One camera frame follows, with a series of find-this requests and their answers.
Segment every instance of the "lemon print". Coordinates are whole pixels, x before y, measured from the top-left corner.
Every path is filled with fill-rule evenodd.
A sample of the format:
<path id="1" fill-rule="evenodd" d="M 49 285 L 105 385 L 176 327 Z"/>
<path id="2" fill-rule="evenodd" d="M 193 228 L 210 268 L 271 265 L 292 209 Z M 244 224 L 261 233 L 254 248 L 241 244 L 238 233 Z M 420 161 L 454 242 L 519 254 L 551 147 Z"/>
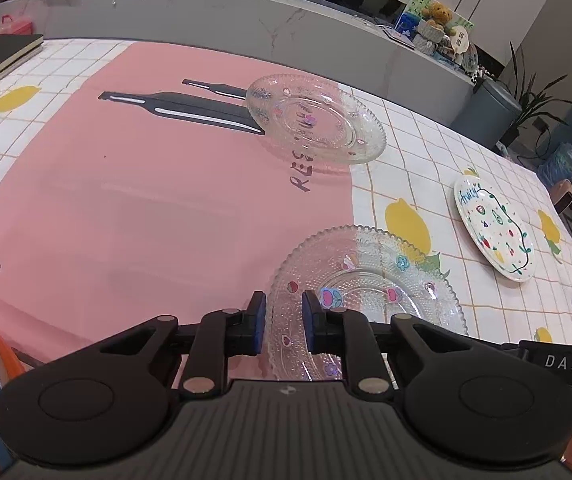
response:
<path id="1" fill-rule="evenodd" d="M 539 327 L 536 329 L 536 332 L 534 332 L 534 340 L 539 341 L 540 343 L 551 343 L 552 336 L 550 335 L 550 332 L 548 332 L 547 328 Z"/>
<path id="2" fill-rule="evenodd" d="M 37 86 L 21 86 L 2 95 L 0 97 L 0 114 L 27 103 L 38 91 L 40 88 Z"/>
<path id="3" fill-rule="evenodd" d="M 561 234 L 559 228 L 554 224 L 552 218 L 550 218 L 546 213 L 539 210 L 536 212 L 541 220 L 541 231 L 544 232 L 544 237 L 548 242 L 548 246 L 552 251 L 552 255 L 557 257 L 561 253 L 561 249 L 557 247 L 557 244 L 561 240 Z"/>
<path id="4" fill-rule="evenodd" d="M 439 253 L 427 256 L 430 253 L 430 232 L 426 222 L 403 198 L 386 207 L 386 228 L 389 233 L 415 246 L 416 249 L 406 247 L 403 253 L 419 269 L 432 273 L 441 272 Z"/>

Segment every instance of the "white oval plate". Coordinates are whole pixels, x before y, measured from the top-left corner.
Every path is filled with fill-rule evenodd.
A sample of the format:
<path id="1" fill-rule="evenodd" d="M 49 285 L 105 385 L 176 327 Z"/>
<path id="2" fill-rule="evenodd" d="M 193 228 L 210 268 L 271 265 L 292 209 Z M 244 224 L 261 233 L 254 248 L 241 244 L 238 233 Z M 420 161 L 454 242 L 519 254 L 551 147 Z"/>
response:
<path id="1" fill-rule="evenodd" d="M 534 276 L 530 225 L 500 192 L 477 176 L 463 175 L 454 183 L 454 201 L 472 240 L 495 269 L 514 282 Z"/>

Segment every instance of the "tabletop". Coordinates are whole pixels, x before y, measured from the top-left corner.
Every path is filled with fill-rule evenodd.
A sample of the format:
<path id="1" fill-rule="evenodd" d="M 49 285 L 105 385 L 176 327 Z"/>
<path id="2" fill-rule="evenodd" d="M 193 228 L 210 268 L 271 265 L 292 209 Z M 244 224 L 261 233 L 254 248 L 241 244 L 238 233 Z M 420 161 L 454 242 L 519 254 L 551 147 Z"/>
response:
<path id="1" fill-rule="evenodd" d="M 518 342 L 547 328 L 572 344 L 572 238 L 534 173 L 341 84 L 384 125 L 384 153 L 334 174 L 280 157 L 242 96 L 284 72 L 301 73 L 174 44 L 70 39 L 45 41 L 3 78 L 0 335 L 46 362 L 159 314 L 190 323 L 244 308 L 300 242 L 354 223 L 428 254 L 470 335 Z M 533 279 L 502 277 L 473 244 L 453 197 L 464 172 L 532 226 Z M 542 214 L 560 232 L 559 254 Z M 247 366 L 240 375 L 265 375 Z"/>

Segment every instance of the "white checkered tablecloth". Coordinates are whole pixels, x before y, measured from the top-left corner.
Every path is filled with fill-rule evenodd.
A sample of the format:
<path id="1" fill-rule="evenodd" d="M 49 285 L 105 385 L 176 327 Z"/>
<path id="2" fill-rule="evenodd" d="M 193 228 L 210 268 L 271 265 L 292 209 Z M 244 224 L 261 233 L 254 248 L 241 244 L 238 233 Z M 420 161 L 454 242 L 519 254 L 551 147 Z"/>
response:
<path id="1" fill-rule="evenodd" d="M 352 167 L 355 224 L 386 230 L 386 207 L 403 198 L 430 232 L 430 254 L 440 253 L 442 272 L 466 317 L 469 334 L 503 343 L 532 339 L 547 328 L 552 341 L 572 344 L 572 237 L 546 188 L 526 170 L 476 142 L 406 108 L 361 90 L 341 88 L 363 101 L 384 125 L 386 151 Z M 515 283 L 496 272 L 468 234 L 454 203 L 453 183 L 474 168 L 532 226 L 538 257 L 535 277 Z M 561 232 L 557 263 L 541 231 L 541 209 Z"/>
<path id="2" fill-rule="evenodd" d="M 131 41 L 53 40 L 0 81 L 0 96 L 22 86 L 41 90 L 0 117 L 0 182 L 42 126 L 82 83 L 123 52 Z M 384 124 L 387 148 L 369 164 L 352 167 L 355 224 L 386 229 L 386 207 L 400 198 L 416 209 L 440 253 L 442 272 L 461 302 L 469 333 L 495 342 L 518 342 L 546 327 L 553 342 L 572 344 L 572 238 L 531 171 L 406 108 L 341 85 L 365 102 Z M 496 185 L 533 226 L 539 262 L 522 285 L 505 279 L 472 242 L 456 211 L 452 184 L 467 168 Z M 558 264 L 540 229 L 537 210 L 562 233 Z"/>

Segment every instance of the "black bottle illustration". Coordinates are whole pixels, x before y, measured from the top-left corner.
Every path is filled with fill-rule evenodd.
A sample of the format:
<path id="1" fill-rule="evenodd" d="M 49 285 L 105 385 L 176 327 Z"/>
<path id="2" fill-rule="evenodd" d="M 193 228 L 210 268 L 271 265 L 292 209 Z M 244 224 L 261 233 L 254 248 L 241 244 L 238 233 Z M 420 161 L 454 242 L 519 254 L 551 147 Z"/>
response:
<path id="1" fill-rule="evenodd" d="M 159 92 L 151 95 L 104 92 L 99 99 L 141 106 L 154 115 L 168 119 L 211 124 L 256 135 L 265 133 L 245 106 L 213 99 L 177 92 Z"/>
<path id="2" fill-rule="evenodd" d="M 224 85 L 221 83 L 204 83 L 202 81 L 193 81 L 192 79 L 184 79 L 182 83 L 184 85 L 196 86 L 197 88 L 204 88 L 213 92 L 213 94 L 245 101 L 246 90 L 243 88 L 237 88 L 236 86 Z"/>

